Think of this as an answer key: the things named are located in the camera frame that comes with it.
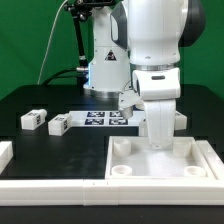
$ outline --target green screen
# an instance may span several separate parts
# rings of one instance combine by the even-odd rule
[[[62,0],[2,1],[0,8],[0,99],[24,85],[37,84],[53,21]],[[224,1],[202,0],[206,29],[189,48],[181,49],[181,83],[207,86],[224,99]],[[81,25],[85,51],[93,56],[91,20]],[[61,11],[42,82],[78,65],[71,15]],[[74,79],[52,84],[74,84]]]

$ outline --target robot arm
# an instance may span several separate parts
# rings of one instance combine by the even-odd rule
[[[124,2],[128,5],[127,36],[133,86],[129,95],[134,97],[124,97],[126,93],[122,93],[119,108],[128,118],[133,99],[135,103],[141,100],[149,143],[153,148],[167,148],[173,142],[175,99],[180,97],[180,71],[176,67],[180,60],[178,45],[182,40],[181,46],[185,46],[185,42],[189,46],[200,36],[205,21],[203,10],[197,0]],[[188,32],[197,30],[192,32],[197,35],[190,37],[186,28]]]

